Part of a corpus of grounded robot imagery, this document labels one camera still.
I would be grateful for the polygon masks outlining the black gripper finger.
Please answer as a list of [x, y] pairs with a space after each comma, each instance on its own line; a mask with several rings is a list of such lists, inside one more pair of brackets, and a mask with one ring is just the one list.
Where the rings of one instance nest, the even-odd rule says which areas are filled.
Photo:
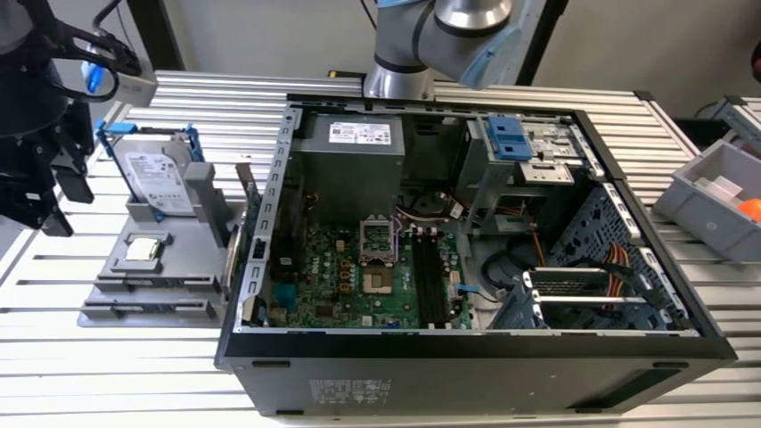
[[86, 161], [93, 154], [93, 129], [87, 103], [71, 101], [53, 127], [58, 154], [50, 164], [66, 198], [73, 202], [90, 203], [93, 193], [86, 184]]
[[1, 216], [47, 236], [70, 236], [54, 193], [55, 159], [70, 155], [63, 132], [1, 135]]

